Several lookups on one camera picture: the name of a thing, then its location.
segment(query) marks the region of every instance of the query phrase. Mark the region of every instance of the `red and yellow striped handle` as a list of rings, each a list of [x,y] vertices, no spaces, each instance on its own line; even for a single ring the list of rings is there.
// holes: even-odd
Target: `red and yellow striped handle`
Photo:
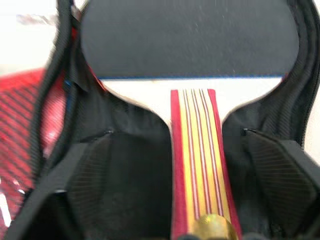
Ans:
[[[173,137],[172,239],[191,233],[202,216],[229,221],[241,238],[223,150],[214,90],[171,91]]]

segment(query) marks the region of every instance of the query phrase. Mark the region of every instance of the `black rubber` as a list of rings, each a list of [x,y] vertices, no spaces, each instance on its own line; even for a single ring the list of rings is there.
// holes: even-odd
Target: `black rubber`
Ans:
[[[285,0],[91,0],[81,42],[117,79],[283,76],[299,50]]]

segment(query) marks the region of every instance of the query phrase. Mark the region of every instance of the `striped handle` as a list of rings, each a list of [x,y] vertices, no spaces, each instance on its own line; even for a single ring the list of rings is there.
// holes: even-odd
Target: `striped handle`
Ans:
[[[197,220],[216,214],[241,238],[223,150],[214,90],[171,91],[174,150],[172,239],[194,232]]]

